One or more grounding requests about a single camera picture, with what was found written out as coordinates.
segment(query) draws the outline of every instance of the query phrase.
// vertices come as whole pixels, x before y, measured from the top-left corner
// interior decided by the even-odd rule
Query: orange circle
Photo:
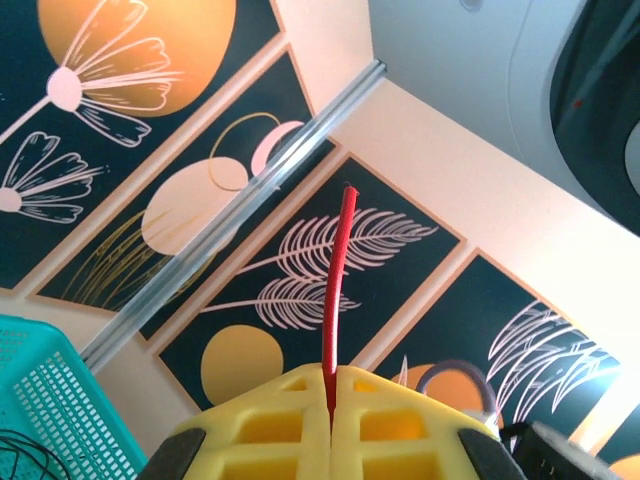
[[[214,405],[231,400],[282,374],[284,356],[269,333],[232,325],[216,333],[202,354],[202,388]]]
[[[415,390],[422,375],[433,366],[433,364],[427,364],[410,368],[407,372],[407,387]],[[397,382],[399,375],[393,377],[392,380]],[[433,377],[429,382],[427,394],[429,398],[433,398],[460,412],[465,410],[482,411],[482,397],[475,383],[464,373],[457,370],[447,370]],[[504,426],[502,415],[498,418],[498,425],[500,427]]]
[[[624,480],[640,480],[640,454],[613,462],[609,470]]]
[[[198,97],[217,72],[231,39],[236,15],[235,0],[39,0],[38,15],[40,28],[49,52],[58,63],[64,58],[74,38],[83,24],[94,11],[96,22],[87,29],[90,35],[83,39],[81,51],[84,58],[97,52],[101,47],[122,33],[126,27],[128,12],[144,10],[140,21],[122,38],[102,52],[99,56],[131,45],[146,38],[159,38],[164,45],[164,54],[170,59],[170,65],[155,73],[180,72],[171,75],[176,81],[170,82],[171,88],[166,94],[166,103],[158,110],[130,110],[110,107],[114,111],[137,117],[155,117],[167,115],[184,108]],[[114,75],[139,73],[136,68],[145,62],[160,58],[152,49],[136,48],[118,54],[110,59]],[[157,104],[158,92],[152,85],[141,83],[118,88],[100,89],[101,100],[104,94],[119,96],[132,107]]]

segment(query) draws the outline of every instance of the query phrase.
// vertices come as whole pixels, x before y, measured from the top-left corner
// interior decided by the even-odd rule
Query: yellow foam
[[[458,440],[461,428],[491,434],[480,422],[418,392],[340,366],[331,478],[477,480]]]
[[[304,365],[180,425],[207,436],[184,480],[328,480],[320,365]]]
[[[356,367],[338,367],[329,430],[319,364],[182,424],[207,432],[185,480],[477,480],[460,428],[480,422]]]

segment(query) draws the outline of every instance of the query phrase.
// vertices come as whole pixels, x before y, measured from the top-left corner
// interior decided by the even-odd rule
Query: basket
[[[3,315],[0,429],[3,480],[131,480],[146,463],[67,337]]]

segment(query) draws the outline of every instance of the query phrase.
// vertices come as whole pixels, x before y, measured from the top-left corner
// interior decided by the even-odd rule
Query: red stick
[[[358,191],[347,187],[342,197],[342,208],[338,220],[338,230],[333,242],[329,276],[327,278],[327,292],[324,299],[324,319],[322,325],[322,373],[324,387],[327,393],[327,409],[331,426],[333,426],[333,412],[336,409],[336,372],[338,369],[338,313],[340,311],[340,288],[344,263],[349,248],[349,235],[353,225],[353,215],[356,209]]]

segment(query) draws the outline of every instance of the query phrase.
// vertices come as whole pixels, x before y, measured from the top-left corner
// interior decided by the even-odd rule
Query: white flower drawing
[[[59,68],[49,76],[46,96],[0,134],[0,144],[52,103],[116,143],[129,148],[138,146],[151,132],[151,127],[110,109],[132,114],[160,110],[167,102],[172,83],[181,74],[166,70],[171,62],[160,38],[148,37],[113,48],[136,27],[147,9],[140,0],[99,1],[71,41]],[[119,24],[113,25],[115,18]],[[116,33],[98,46],[92,37],[107,19]],[[146,58],[147,61],[131,67],[123,58]],[[127,65],[126,71],[121,71],[122,65]],[[132,86],[144,92],[137,95],[135,104],[123,95],[125,89]]]
[[[19,213],[45,222],[68,224],[83,208],[69,202],[91,193],[93,177],[76,152],[52,158],[60,137],[31,133],[11,160],[0,184],[0,212]]]

